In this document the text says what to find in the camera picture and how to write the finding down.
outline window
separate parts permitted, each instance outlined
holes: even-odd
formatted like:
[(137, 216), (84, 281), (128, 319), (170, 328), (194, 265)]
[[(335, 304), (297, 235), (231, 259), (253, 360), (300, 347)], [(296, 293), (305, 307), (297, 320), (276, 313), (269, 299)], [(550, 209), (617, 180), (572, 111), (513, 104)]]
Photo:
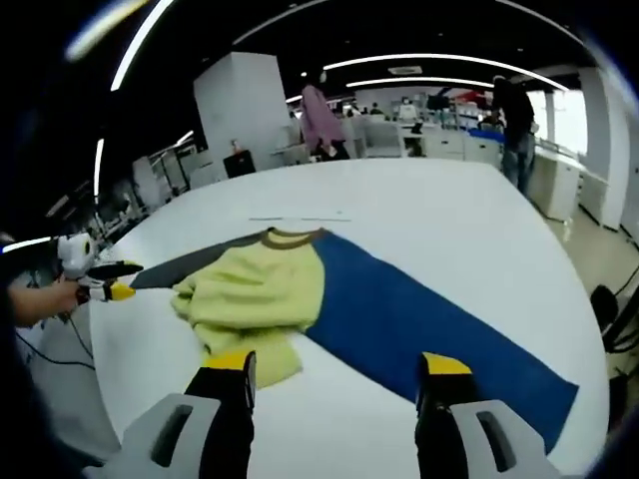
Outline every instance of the window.
[(554, 101), (555, 143), (585, 155), (588, 152), (588, 126), (583, 92), (555, 92)]
[(535, 114), (535, 123), (539, 125), (539, 131), (535, 137), (548, 140), (548, 117), (546, 116), (546, 95), (543, 92), (528, 92), (528, 98)]

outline white pillar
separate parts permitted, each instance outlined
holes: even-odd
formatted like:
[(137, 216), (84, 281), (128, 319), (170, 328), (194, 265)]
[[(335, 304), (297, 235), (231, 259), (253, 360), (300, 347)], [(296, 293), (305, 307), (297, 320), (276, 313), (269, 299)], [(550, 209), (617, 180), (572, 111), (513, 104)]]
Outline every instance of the white pillar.
[(546, 98), (546, 125), (548, 126), (547, 140), (555, 143), (555, 96), (552, 92), (546, 92), (544, 97)]
[(584, 178), (581, 205), (602, 225), (619, 229), (628, 188), (630, 138), (623, 103), (597, 68), (579, 70), (588, 121), (586, 167), (607, 186)]
[(281, 166), (271, 152), (288, 140), (291, 119), (276, 57), (233, 52), (196, 79), (194, 93), (214, 163), (229, 157), (237, 140), (256, 170)]

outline person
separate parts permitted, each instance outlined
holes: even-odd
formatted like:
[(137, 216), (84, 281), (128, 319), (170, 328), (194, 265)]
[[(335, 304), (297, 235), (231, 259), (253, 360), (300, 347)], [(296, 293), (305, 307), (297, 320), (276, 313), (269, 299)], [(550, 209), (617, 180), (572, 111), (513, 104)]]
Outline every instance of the person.
[(370, 114), (371, 115), (383, 115), (384, 112), (379, 109), (379, 107), (377, 106), (377, 103), (373, 103), (372, 104), (372, 109), (370, 110)]
[(341, 123), (332, 113), (320, 85), (326, 81), (326, 71), (309, 72), (302, 90), (302, 131), (313, 155), (323, 162), (348, 160)]
[(405, 123), (415, 122), (418, 118), (417, 109), (408, 97), (401, 99), (399, 106), (399, 119)]
[(492, 121), (497, 122), (503, 111), (506, 120), (504, 150), (501, 160), (503, 175), (524, 195), (534, 167), (535, 140), (531, 133), (534, 113), (523, 87), (504, 77), (493, 80)]
[(293, 110), (289, 110), (289, 117), (291, 118), (291, 145), (297, 145), (302, 140), (302, 124)]
[(79, 286), (68, 280), (40, 289), (18, 286), (12, 282), (15, 268), (7, 264), (10, 258), (3, 257), (11, 254), (0, 254), (0, 364), (7, 381), (3, 406), (16, 420), (5, 427), (3, 457), (11, 458), (23, 477), (80, 478), (82, 466), (53, 433), (48, 409), (20, 355), (15, 335), (16, 326), (29, 327), (74, 309)]

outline cable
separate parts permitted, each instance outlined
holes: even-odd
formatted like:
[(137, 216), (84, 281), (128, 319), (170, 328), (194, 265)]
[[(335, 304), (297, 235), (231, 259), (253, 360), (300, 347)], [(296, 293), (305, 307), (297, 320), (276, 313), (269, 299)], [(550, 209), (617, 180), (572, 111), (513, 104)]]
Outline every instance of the cable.
[(87, 345), (84, 343), (84, 341), (82, 340), (82, 337), (80, 336), (80, 332), (78, 331), (78, 328), (76, 327), (76, 323), (73, 322), (73, 319), (71, 318), (71, 315), (69, 315), (69, 322), (71, 323), (71, 327), (73, 327), (73, 330), (76, 332), (76, 336), (78, 337), (78, 341), (80, 341), (80, 345), (82, 346), (82, 348), (85, 350), (85, 352), (87, 354), (89, 354), (89, 357), (91, 359), (93, 359), (93, 354), (91, 354), (91, 351), (89, 350), (89, 348), (87, 347)]
[(628, 278), (628, 280), (625, 282), (625, 284), (624, 284), (623, 286), (621, 286), (617, 292), (615, 292), (615, 296), (618, 296), (618, 295), (619, 295), (619, 293), (620, 293), (621, 291), (623, 291), (623, 290), (624, 290), (624, 289), (628, 286), (628, 284), (630, 284), (630, 281), (632, 281), (632, 278), (633, 278), (633, 277), (635, 277), (635, 274), (637, 274), (637, 271), (639, 271), (639, 266), (637, 266), (637, 268), (633, 271), (633, 273), (632, 273), (632, 274), (630, 274), (630, 277), (629, 277), (629, 278)]
[(49, 361), (49, 362), (51, 362), (53, 364), (68, 364), (68, 365), (84, 366), (84, 367), (88, 367), (89, 369), (91, 369), (93, 371), (96, 370), (95, 367), (93, 367), (91, 364), (87, 364), (86, 362), (80, 362), (80, 361), (56, 361), (55, 359), (51, 359), (50, 357), (47, 357), (43, 353), (41, 353), (33, 344), (31, 344), (24, 337), (22, 337), (22, 335), (18, 331), (16, 331), (16, 336), (18, 336), (18, 339), (20, 339), (27, 346), (29, 346), (33, 352), (35, 352), (37, 355), (39, 355), (45, 361)]
[(617, 347), (614, 348), (612, 351), (610, 351), (613, 354), (619, 354), (621, 352), (628, 352), (631, 349), (634, 349), (635, 347), (637, 347), (637, 345), (639, 345), (639, 337), (636, 338), (634, 341), (632, 341), (630, 344), (623, 346), (623, 347)]

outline yellow sweater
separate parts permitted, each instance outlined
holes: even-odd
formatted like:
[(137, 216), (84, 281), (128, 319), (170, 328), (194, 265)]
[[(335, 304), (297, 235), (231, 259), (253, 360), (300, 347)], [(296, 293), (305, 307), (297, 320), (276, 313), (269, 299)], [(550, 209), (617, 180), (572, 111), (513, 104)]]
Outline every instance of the yellow sweater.
[(256, 352), (258, 387), (302, 369), (286, 335), (306, 330), (320, 313), (324, 272), (312, 235), (268, 232), (255, 244), (229, 248), (174, 286), (174, 309), (211, 356)]

